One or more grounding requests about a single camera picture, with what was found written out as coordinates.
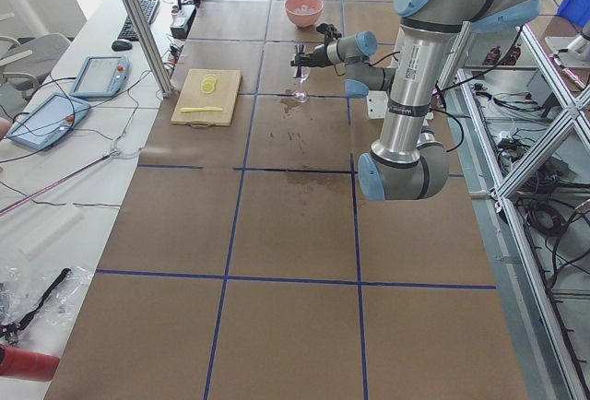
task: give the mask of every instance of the black keyboard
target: black keyboard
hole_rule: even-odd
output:
[[[139,4],[141,5],[141,10],[144,12],[144,17],[146,18],[147,23],[151,24],[158,13],[159,0],[139,0]],[[133,24],[131,23],[130,17],[127,17],[125,20],[125,23],[123,24],[117,39],[139,41],[136,30],[133,28]]]

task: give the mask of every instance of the white table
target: white table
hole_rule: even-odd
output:
[[[121,0],[105,0],[72,42],[53,70],[52,77],[57,79],[76,76],[89,55],[125,54],[131,62],[125,88],[136,83],[149,70],[148,61],[139,42],[134,42],[134,48],[129,52],[115,53],[111,50],[111,43],[116,39],[125,17]],[[152,25],[152,32],[161,54],[166,52],[171,42],[170,23],[168,6],[162,4],[158,18]],[[61,82],[60,85],[68,92],[72,83]],[[60,89],[55,84],[42,88],[35,94],[26,111],[34,109],[57,91]],[[124,153],[134,153],[145,144],[161,101],[158,84],[151,74],[133,87],[130,94],[139,102],[139,106],[126,135],[118,144]],[[108,137],[118,136],[135,107],[133,99],[123,94],[92,109],[78,128],[98,130]],[[111,144],[110,140],[98,133],[75,131],[46,153],[0,164],[4,169],[0,172],[0,181],[31,194],[98,159],[110,151]],[[0,142],[2,160],[30,152],[31,150],[12,141]],[[30,291],[38,291],[41,295],[63,268],[80,267],[87,270],[77,270],[74,275],[78,276],[79,280],[70,281],[67,283],[68,287],[64,287],[68,292],[71,288],[77,289],[75,294],[67,299],[65,314],[56,317],[45,313],[44,317],[35,319],[20,336],[21,347],[55,356],[62,355],[86,295],[91,273],[96,269],[118,213],[118,207],[72,204],[120,205],[136,164],[137,156],[130,159],[105,160],[38,199],[68,205],[47,206],[27,203],[0,218],[0,270],[6,271],[9,266],[15,266],[22,271],[20,288],[24,288],[25,281],[29,280]],[[20,198],[20,195],[0,184],[0,208]],[[53,308],[56,309],[56,300],[53,302]],[[38,400],[44,397],[48,387],[49,383],[0,378],[2,398]]]

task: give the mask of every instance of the black mouse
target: black mouse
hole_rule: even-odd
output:
[[[133,48],[133,43],[127,39],[117,39],[112,42],[111,48],[114,52],[124,52]]]

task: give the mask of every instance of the blue container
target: blue container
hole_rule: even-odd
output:
[[[557,16],[583,27],[590,20],[590,0],[563,0]]]

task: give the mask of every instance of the wooden cutting board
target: wooden cutting board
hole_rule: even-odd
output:
[[[217,76],[215,91],[210,94],[201,91],[201,83],[206,75]],[[171,122],[176,125],[230,126],[241,80],[242,72],[240,70],[189,70]],[[223,110],[220,112],[181,112],[182,108],[202,107],[219,107]]]

